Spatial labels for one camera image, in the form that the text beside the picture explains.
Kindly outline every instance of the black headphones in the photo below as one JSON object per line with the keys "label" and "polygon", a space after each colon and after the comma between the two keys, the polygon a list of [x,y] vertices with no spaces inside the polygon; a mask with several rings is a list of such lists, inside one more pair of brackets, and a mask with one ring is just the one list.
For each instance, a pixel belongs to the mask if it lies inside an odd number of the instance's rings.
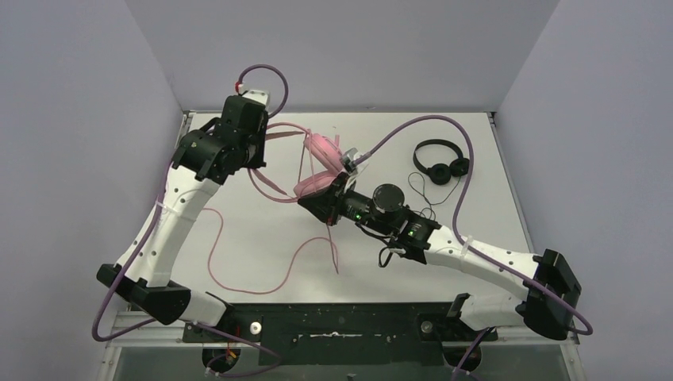
{"label": "black headphones", "polygon": [[[423,166],[416,157],[416,151],[418,151],[419,148],[425,147],[426,145],[435,144],[449,147],[453,152],[456,153],[458,159],[453,160],[449,165],[438,163],[430,168]],[[444,185],[448,183],[451,177],[467,175],[467,170],[470,167],[470,160],[463,157],[463,151],[455,143],[444,139],[430,139],[418,143],[416,148],[413,150],[413,165],[415,165],[416,169],[418,169],[421,173],[425,173],[433,183],[437,185]]]}

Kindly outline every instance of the pink headphones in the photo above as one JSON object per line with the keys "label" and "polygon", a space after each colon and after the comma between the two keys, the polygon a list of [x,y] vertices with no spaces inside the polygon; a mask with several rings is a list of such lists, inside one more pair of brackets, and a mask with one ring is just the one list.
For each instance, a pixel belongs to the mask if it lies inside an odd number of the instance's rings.
{"label": "pink headphones", "polygon": [[[257,185],[255,180],[252,177],[252,173],[255,174],[257,179],[259,179],[262,183],[267,184],[271,189],[274,191],[279,192],[280,194],[283,195],[288,195],[285,191],[280,189],[274,182],[272,182],[268,177],[264,176],[261,172],[258,170],[248,170],[248,175],[250,176],[250,180],[252,181],[252,185],[265,197],[269,198],[270,200],[277,201],[277,202],[284,202],[284,203],[292,203],[292,202],[297,202],[297,200],[305,196],[307,194],[312,194],[315,192],[318,192],[326,187],[329,187],[329,185],[332,183],[332,181],[339,175],[339,172],[341,172],[344,169],[344,166],[341,164],[341,150],[339,149],[339,135],[336,135],[334,137],[334,140],[329,139],[328,137],[323,137],[322,135],[312,133],[310,129],[306,129],[304,127],[301,127],[300,125],[296,125],[294,123],[289,123],[289,122],[281,122],[281,123],[274,123],[271,124],[267,127],[267,130],[272,129],[274,127],[279,127],[282,125],[290,126],[290,127],[295,127],[296,129],[301,130],[301,132],[285,132],[285,133],[268,133],[267,134],[267,140],[272,140],[272,139],[278,139],[281,137],[291,137],[293,135],[299,135],[304,133],[306,137],[304,138],[304,143],[303,143],[303,148],[302,148],[302,162],[304,158],[304,149],[307,149],[310,153],[309,159],[311,163],[311,173],[312,175],[309,176],[306,179],[303,179],[300,181],[297,185],[294,186],[293,191],[294,194],[297,197],[293,198],[276,198],[273,196],[270,196],[269,194],[266,194],[264,191],[260,189],[260,187]],[[320,162],[325,168],[327,169],[326,171],[314,174],[313,170],[313,158],[316,158],[317,161]],[[302,167],[299,167],[299,173],[301,175],[302,172]]]}

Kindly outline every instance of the black ear cup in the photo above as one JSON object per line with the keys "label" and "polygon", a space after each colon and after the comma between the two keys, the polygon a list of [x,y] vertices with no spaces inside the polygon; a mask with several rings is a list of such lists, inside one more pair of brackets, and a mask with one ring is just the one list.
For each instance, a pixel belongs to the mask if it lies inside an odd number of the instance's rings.
{"label": "black ear cup", "polygon": [[451,168],[443,163],[435,164],[428,170],[430,181],[436,185],[444,185],[451,179]]}
{"label": "black ear cup", "polygon": [[453,160],[451,165],[448,166],[448,169],[453,177],[465,176],[470,169],[470,160],[464,157]]}

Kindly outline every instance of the wall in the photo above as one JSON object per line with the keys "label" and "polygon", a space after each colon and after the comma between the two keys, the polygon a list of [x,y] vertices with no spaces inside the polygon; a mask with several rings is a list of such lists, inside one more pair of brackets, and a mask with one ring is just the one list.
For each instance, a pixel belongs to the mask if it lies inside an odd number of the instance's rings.
{"label": "wall", "polygon": [[673,2],[563,0],[496,122],[537,250],[583,283],[591,380],[668,380]]}
{"label": "wall", "polygon": [[95,274],[147,215],[180,108],[122,0],[0,3],[0,67],[2,378],[95,379]]}
{"label": "wall", "polygon": [[[287,111],[323,112],[495,110],[557,2],[127,0],[185,109],[221,109],[262,62],[290,80]],[[250,80],[279,101],[272,75]]]}

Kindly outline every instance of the bolt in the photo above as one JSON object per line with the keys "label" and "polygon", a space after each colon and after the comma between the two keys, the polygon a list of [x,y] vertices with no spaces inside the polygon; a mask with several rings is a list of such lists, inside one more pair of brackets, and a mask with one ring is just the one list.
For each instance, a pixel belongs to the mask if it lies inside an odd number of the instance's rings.
{"label": "bolt", "polygon": [[423,333],[431,333],[433,331],[433,324],[431,321],[423,321],[421,323],[421,332]]}

